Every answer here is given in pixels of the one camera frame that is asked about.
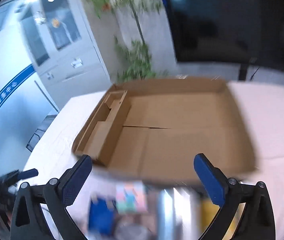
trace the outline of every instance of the orange flower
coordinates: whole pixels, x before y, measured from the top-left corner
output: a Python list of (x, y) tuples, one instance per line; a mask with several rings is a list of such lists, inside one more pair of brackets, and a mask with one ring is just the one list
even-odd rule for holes
[(111, 4), (109, 3), (105, 3), (104, 5), (102, 5), (102, 11), (109, 11), (111, 10)]

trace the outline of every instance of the tv screen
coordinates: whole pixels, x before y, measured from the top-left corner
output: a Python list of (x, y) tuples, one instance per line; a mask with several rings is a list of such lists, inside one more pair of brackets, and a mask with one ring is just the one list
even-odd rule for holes
[(244, 63), (284, 71), (281, 0), (163, 0), (179, 62)]

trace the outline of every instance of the white table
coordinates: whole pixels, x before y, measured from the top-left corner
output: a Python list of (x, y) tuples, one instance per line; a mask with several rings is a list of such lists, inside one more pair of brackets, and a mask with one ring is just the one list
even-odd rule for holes
[[(256, 150), (257, 170), (248, 177), (255, 184), (267, 185), (276, 227), (276, 239), (284, 239), (284, 87), (257, 83), (230, 82), (229, 88), (238, 102), (249, 135)], [(45, 184), (59, 178), (76, 163), (72, 143), (105, 92), (71, 98), (34, 148), (25, 170), (36, 168), (39, 176), (31, 184)], [(90, 174), (68, 212), (77, 223), (87, 222), (89, 195), (115, 194), (114, 183)]]

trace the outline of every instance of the cardboard tray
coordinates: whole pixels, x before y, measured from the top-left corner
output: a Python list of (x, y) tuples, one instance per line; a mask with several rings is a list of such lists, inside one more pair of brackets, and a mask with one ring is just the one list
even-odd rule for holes
[(112, 174), (165, 184), (197, 184), (197, 153), (228, 176), (255, 167), (250, 138), (226, 82), (206, 78), (113, 85), (77, 135), (72, 152), (91, 156)]

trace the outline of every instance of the plant stem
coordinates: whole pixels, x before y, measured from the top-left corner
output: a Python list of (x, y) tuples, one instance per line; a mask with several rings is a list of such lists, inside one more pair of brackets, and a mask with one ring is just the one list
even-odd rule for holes
[(138, 14), (137, 14), (137, 12), (134, 8), (132, 0), (129, 0), (129, 5), (130, 5), (130, 8), (133, 12), (133, 16), (134, 16), (135, 22), (136, 22), (137, 27), (138, 27), (138, 31), (139, 31), (139, 34), (140, 34), (140, 37), (141, 37), (141, 40), (142, 40), (142, 44), (145, 45), (144, 37), (143, 37), (142, 31), (141, 31), (141, 26), (140, 26), (140, 23), (139, 23)]

